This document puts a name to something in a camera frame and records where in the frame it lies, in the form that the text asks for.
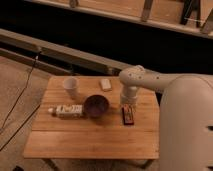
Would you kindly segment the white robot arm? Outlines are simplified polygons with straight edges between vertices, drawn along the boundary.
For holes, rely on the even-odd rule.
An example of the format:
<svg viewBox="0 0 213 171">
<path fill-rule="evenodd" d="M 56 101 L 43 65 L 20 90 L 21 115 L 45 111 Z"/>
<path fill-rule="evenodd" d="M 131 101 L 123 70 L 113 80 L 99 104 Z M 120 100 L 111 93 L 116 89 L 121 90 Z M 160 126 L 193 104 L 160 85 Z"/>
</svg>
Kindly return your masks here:
<svg viewBox="0 0 213 171">
<path fill-rule="evenodd" d="M 162 95 L 159 171 L 213 171 L 213 75 L 149 73 L 133 66 L 119 73 L 121 100 L 143 87 Z"/>
</svg>

